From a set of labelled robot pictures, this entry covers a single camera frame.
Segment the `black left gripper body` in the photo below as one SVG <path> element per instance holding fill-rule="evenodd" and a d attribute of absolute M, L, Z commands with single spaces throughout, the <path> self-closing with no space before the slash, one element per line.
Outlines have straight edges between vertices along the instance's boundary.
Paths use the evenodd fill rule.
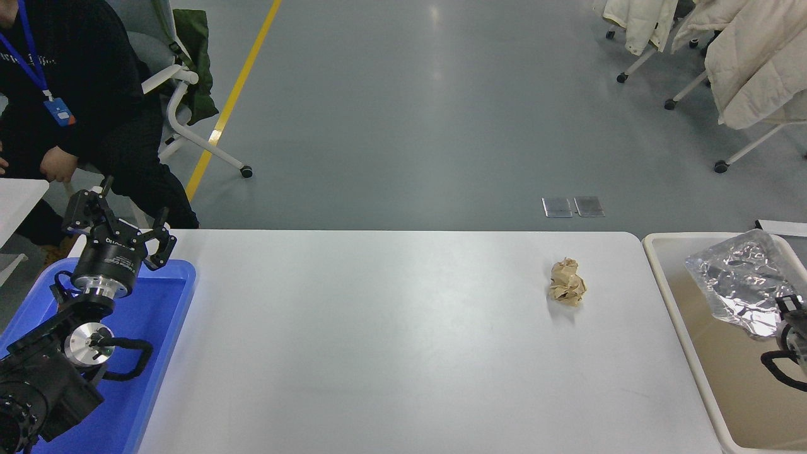
<path fill-rule="evenodd" d="M 73 286 L 86 290 L 96 282 L 115 281 L 116 291 L 132 291 L 146 255 L 141 237 L 141 230 L 126 221 L 113 228 L 106 223 L 92 227 L 73 270 Z"/>

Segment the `person's left hand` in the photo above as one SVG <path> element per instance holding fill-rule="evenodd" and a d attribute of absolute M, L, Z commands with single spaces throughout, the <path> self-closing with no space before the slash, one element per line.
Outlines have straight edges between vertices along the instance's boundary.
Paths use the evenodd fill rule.
<path fill-rule="evenodd" d="M 44 153 L 38 169 L 49 182 L 70 183 L 78 169 L 79 158 L 54 146 Z"/>

